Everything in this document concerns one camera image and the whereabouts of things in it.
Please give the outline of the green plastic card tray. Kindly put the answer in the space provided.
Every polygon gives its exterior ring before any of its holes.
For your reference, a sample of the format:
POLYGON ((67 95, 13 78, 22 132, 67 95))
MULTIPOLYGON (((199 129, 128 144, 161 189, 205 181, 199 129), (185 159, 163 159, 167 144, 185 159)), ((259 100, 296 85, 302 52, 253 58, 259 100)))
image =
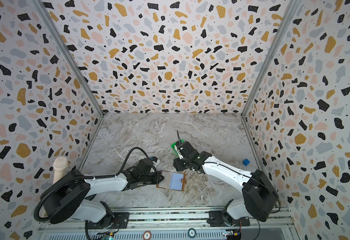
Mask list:
POLYGON ((177 150, 176 150, 176 145, 179 143, 179 141, 177 141, 177 142, 175 142, 175 143, 173 143, 172 145, 171 145, 171 149, 175 152, 175 153, 177 153, 177 150))

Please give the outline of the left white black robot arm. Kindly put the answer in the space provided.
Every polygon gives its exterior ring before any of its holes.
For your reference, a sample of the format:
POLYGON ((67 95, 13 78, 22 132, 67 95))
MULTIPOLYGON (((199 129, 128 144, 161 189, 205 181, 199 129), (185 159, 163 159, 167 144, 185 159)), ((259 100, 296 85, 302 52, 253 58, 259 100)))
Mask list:
POLYGON ((100 193, 160 184, 165 177, 157 171, 157 162, 156 157, 145 158, 137 165, 111 175, 89 176, 71 170, 41 195, 33 213, 34 220, 51 224, 83 220, 92 229, 121 226, 123 220, 118 220, 106 202, 96 202, 94 197, 100 193))

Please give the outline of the brown leather card holder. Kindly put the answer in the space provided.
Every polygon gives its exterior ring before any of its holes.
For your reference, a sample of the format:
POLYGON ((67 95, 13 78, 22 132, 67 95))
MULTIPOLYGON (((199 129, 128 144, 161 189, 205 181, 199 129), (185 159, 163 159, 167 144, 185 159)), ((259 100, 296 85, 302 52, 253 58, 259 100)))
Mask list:
POLYGON ((184 191, 187 182, 185 174, 162 171, 161 176, 164 177, 164 179, 156 185, 157 188, 184 191))

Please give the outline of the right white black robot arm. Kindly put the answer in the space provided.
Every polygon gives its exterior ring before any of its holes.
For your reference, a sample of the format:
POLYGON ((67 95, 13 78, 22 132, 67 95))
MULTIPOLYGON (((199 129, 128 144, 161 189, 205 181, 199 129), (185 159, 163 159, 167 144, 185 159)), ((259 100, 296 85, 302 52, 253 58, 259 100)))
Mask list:
POLYGON ((212 227, 235 227, 245 218, 252 217, 266 222, 279 195, 268 177, 261 170, 255 172, 235 168, 208 152, 199 153, 188 141, 171 145, 178 157, 173 160, 177 172, 186 169, 216 177, 242 193, 243 198, 230 200, 223 210, 210 212, 208 224, 212 227))

